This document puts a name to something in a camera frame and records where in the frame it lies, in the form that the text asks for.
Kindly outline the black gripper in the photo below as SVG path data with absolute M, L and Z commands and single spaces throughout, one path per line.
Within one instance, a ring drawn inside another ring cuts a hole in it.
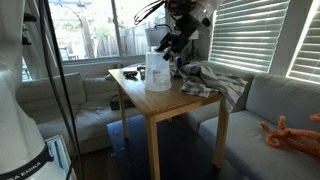
M 164 52 L 163 58 L 169 60 L 175 54 L 180 53 L 188 44 L 189 38 L 184 33 L 168 32 L 160 41 L 160 46 L 156 48 L 157 52 Z

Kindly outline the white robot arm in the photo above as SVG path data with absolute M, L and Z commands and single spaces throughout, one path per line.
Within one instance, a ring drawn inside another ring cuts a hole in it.
M 165 8 L 175 21 L 177 33 L 167 33 L 160 41 L 157 51 L 165 51 L 163 58 L 169 60 L 180 53 L 189 43 L 195 31 L 209 35 L 212 30 L 211 16 L 225 0 L 165 0 Z

